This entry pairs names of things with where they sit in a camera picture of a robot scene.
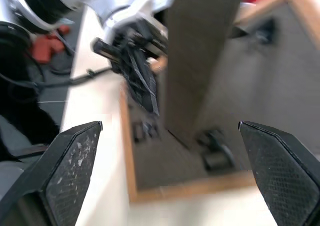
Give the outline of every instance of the small black part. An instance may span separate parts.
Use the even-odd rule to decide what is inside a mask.
[[[208,148],[210,152],[223,150],[221,146],[223,143],[223,135],[219,130],[205,130],[197,136],[196,141],[201,146]]]
[[[115,46],[106,44],[100,38],[93,40],[91,48],[94,53],[108,58],[111,62],[121,62],[120,51]]]
[[[53,24],[71,11],[61,0],[25,0],[43,21]]]
[[[244,36],[248,36],[249,32],[246,32],[245,30],[242,30],[238,26],[233,26],[229,35],[230,39],[235,39],[235,38],[241,38]]]
[[[147,58],[141,50],[132,50],[129,54],[132,66],[134,68],[135,78],[140,81],[141,91],[136,89],[136,95],[140,95],[141,99],[133,98],[141,105],[147,112],[159,115],[157,103],[157,84],[152,71],[149,68]]]
[[[135,122],[132,124],[133,139],[136,144],[146,140],[146,133],[144,131],[143,123]]]
[[[154,14],[154,18],[157,19],[162,25],[167,26],[167,9],[161,10]]]
[[[86,70],[86,72],[88,73],[90,78],[94,78],[96,75],[96,73],[91,69]]]
[[[156,123],[146,123],[145,125],[150,138],[159,138],[158,126]]]
[[[272,44],[275,41],[277,32],[276,20],[270,18],[264,21],[256,30],[255,36],[259,43],[266,45]]]
[[[150,24],[146,20],[145,20],[145,24],[152,35],[151,44],[154,45],[157,49],[160,49],[163,55],[167,55],[168,45],[169,45],[168,39],[164,35],[162,35],[162,33],[157,28],[155,28],[152,24]]]
[[[153,59],[158,59],[159,58],[159,55],[158,54],[155,54],[153,53],[152,51],[148,50],[148,49],[143,49],[143,51],[145,52],[145,55],[147,58],[151,57]]]
[[[139,47],[144,47],[146,44],[152,41],[153,35],[149,31],[145,20],[139,20],[134,25],[134,29],[137,31],[132,37],[135,44]]]
[[[151,124],[149,122],[143,123],[143,129],[147,132],[148,136],[152,138]]]
[[[58,28],[56,31],[57,31],[57,33],[59,34],[59,36],[60,36],[62,39],[66,40],[66,39],[65,39],[65,36],[63,35],[63,33],[61,32],[61,30],[60,30],[59,28]],[[64,51],[66,52],[66,54],[67,54],[68,56],[73,56],[74,53],[71,52],[71,50],[69,49],[69,46],[66,45],[65,42],[63,42],[63,41],[61,41],[61,42],[62,42],[62,44],[64,45]]]
[[[202,160],[207,171],[216,171],[232,168],[230,160],[224,152],[203,154]]]

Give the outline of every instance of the black object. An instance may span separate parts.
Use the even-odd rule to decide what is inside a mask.
[[[101,130],[95,121],[60,133],[0,201],[0,225],[75,225]]]
[[[136,103],[147,112],[158,115],[157,84],[147,59],[167,55],[168,40],[146,20],[140,20],[116,32],[112,45],[96,39],[93,52],[111,61],[114,73],[128,83]]]
[[[70,49],[70,46],[66,43],[67,41],[66,41],[66,39],[65,39],[65,36],[64,36],[64,34],[62,33],[62,31],[58,28],[57,30],[56,30],[56,32],[57,32],[57,34],[59,35],[58,37],[61,37],[62,39],[60,39],[60,41],[62,42],[62,44],[64,45],[64,51],[66,52],[66,54],[68,55],[68,56],[73,56],[74,55],[74,51],[73,51],[73,49]]]
[[[39,96],[40,93],[46,88],[57,88],[57,87],[80,85],[80,84],[83,84],[89,80],[92,80],[92,79],[96,78],[97,76],[104,74],[110,70],[111,70],[111,68],[109,68],[109,67],[105,67],[105,68],[99,69],[97,71],[87,69],[87,74],[85,74],[85,75],[81,75],[81,76],[75,77],[73,79],[69,79],[69,80],[62,81],[62,82],[56,82],[56,83],[18,81],[18,80],[14,80],[12,78],[9,78],[1,73],[0,73],[0,78],[5,80],[6,82],[11,83],[12,85],[23,87],[23,88],[33,89],[36,92],[37,96]]]
[[[47,23],[56,23],[71,11],[61,0],[25,0],[29,7]]]
[[[161,10],[154,14],[155,19],[157,19],[159,22],[161,22],[162,25],[167,26],[167,12],[168,9]]]
[[[253,30],[245,31],[238,26],[233,26],[229,38],[241,38],[247,36],[254,36],[256,41],[262,45],[272,44],[275,41],[277,36],[277,23],[276,20],[272,17],[269,18]]]
[[[293,135],[257,123],[238,126],[256,184],[278,226],[320,224],[320,162]]]
[[[136,144],[146,140],[146,133],[142,122],[135,122],[132,124],[133,139]]]
[[[30,45],[30,36],[25,29],[8,22],[0,22],[0,57],[24,51]]]
[[[11,151],[12,156],[17,159],[42,155],[48,149],[47,145],[36,145],[26,149]]]
[[[207,171],[213,172],[234,168],[234,158],[225,144],[221,131],[206,130],[196,140],[198,144],[208,149],[202,154],[203,164]]]
[[[160,137],[156,122],[140,121],[132,124],[133,139],[136,144],[145,141],[148,138],[156,139]]]
[[[22,51],[12,50],[11,48],[6,55],[0,53],[0,62],[2,65],[0,73],[2,75],[19,82],[31,80],[28,74],[26,57]],[[0,89],[0,115],[25,135],[32,145],[49,145],[59,133],[59,126],[48,113],[40,109],[35,97],[37,92],[31,88],[15,86],[1,78]],[[0,161],[17,161],[18,158],[29,155],[29,153],[30,151],[14,152],[8,150],[0,135]]]

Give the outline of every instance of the gray fabric surface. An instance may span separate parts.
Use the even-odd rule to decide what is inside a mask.
[[[164,74],[158,79],[163,81]],[[158,96],[163,95],[162,84]],[[169,133],[163,125],[163,97],[160,97],[160,115],[158,119],[150,116],[130,97],[128,103],[131,123],[157,122],[160,138],[147,138],[146,141],[133,142],[133,158],[138,191],[170,186],[187,181],[209,177],[203,166],[199,151],[190,151]]]
[[[165,126],[190,147],[210,85],[241,0],[175,0],[168,14]]]
[[[312,153],[320,153],[319,51],[288,4],[262,18],[270,16],[278,28],[274,45],[252,46],[246,38],[228,41],[196,125],[197,130],[220,128],[237,165],[244,169],[251,167],[238,131],[240,120],[293,134]],[[250,29],[261,19],[245,27]]]

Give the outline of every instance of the black cable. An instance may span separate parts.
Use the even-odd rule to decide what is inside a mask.
[[[31,89],[34,89],[36,92],[41,92],[42,90],[44,90],[46,88],[57,88],[57,87],[64,87],[64,86],[79,85],[79,84],[87,82],[88,80],[94,79],[97,76],[99,76],[105,72],[108,72],[110,70],[112,70],[112,68],[110,68],[110,67],[102,68],[98,71],[93,71],[91,69],[88,69],[87,75],[82,75],[82,76],[76,77],[74,79],[70,79],[70,80],[63,81],[63,82],[57,82],[57,83],[45,83],[45,82],[37,83],[37,82],[32,82],[32,81],[15,81],[15,80],[12,80],[12,79],[2,75],[1,73],[0,73],[0,78],[8,81],[9,83],[11,83],[13,85],[25,87],[25,88],[31,88]]]
[[[136,88],[138,88],[139,90],[142,90],[143,92],[147,92],[145,89],[141,88],[138,84],[130,81],[130,77],[126,74],[126,71],[122,68],[123,65],[126,65],[127,67],[131,67],[131,64],[129,62],[127,62],[125,60],[125,57],[128,56],[129,54],[129,47],[128,45],[124,45],[123,47],[120,48],[121,50],[121,64],[118,65],[118,67],[120,68],[121,72],[122,72],[122,76],[125,78],[125,80],[128,82],[128,84],[130,84],[131,86],[134,86]]]
[[[42,77],[42,81],[46,82],[46,77],[44,74],[44,71],[42,70],[41,66],[39,65],[39,63],[30,55],[29,51],[26,49],[24,50],[25,54],[28,56],[28,58],[35,64],[36,68],[38,69],[38,71],[40,72],[40,75]]]
[[[30,97],[30,98],[27,98],[27,99],[19,99],[15,96],[15,94],[13,93],[14,89],[15,89],[16,85],[14,84],[10,84],[8,86],[8,96],[14,100],[15,102],[19,103],[19,104],[28,104],[28,103],[32,103],[32,102],[35,102],[38,100],[38,97],[41,95],[41,92],[37,92],[35,91],[34,92],[34,97]]]
[[[54,75],[58,75],[58,76],[63,76],[63,75],[70,75],[71,74],[71,66],[67,69],[61,69],[58,70],[56,69],[53,65],[49,66],[49,71],[54,74]]]
[[[64,35],[59,30],[59,28],[56,30],[55,35],[58,37],[58,39],[62,42],[64,45],[64,50],[68,56],[73,56],[75,54],[75,50],[67,43]]]

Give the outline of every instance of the gray floor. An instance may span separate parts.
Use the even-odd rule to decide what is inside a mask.
[[[66,18],[75,22],[71,26],[70,33],[65,37],[69,45],[75,48],[80,30],[82,12],[71,12],[66,16]],[[72,64],[72,61],[73,58],[68,57],[66,53],[63,52],[54,56],[50,64],[54,65],[55,68],[61,68]],[[42,66],[47,82],[59,82],[69,79],[69,76],[56,76],[50,73],[50,64]],[[30,74],[33,80],[39,77],[37,70],[32,65],[30,66]],[[43,92],[38,100],[40,108],[49,113],[52,119],[59,126],[63,117],[67,90],[67,87],[47,89]],[[14,126],[9,124],[2,116],[0,116],[0,129],[2,139],[9,149],[23,149],[31,146],[28,139],[22,133],[16,130]],[[32,157],[26,161],[33,161],[36,158],[37,157]]]

